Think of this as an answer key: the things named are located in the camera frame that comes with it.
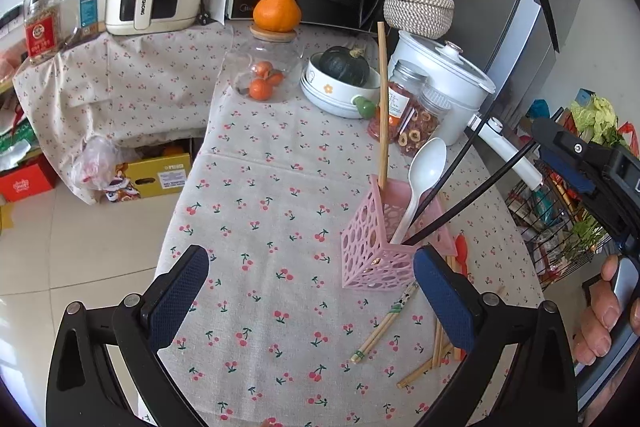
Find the person's right hand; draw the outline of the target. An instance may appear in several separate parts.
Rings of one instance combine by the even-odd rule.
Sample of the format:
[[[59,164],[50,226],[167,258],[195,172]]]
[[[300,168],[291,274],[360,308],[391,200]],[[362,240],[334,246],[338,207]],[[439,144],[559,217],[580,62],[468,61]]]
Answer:
[[[583,365],[591,365],[611,349],[610,332],[622,314],[612,289],[617,269],[618,257],[608,256],[601,267],[600,279],[589,287],[590,305],[582,312],[573,347],[574,360]]]

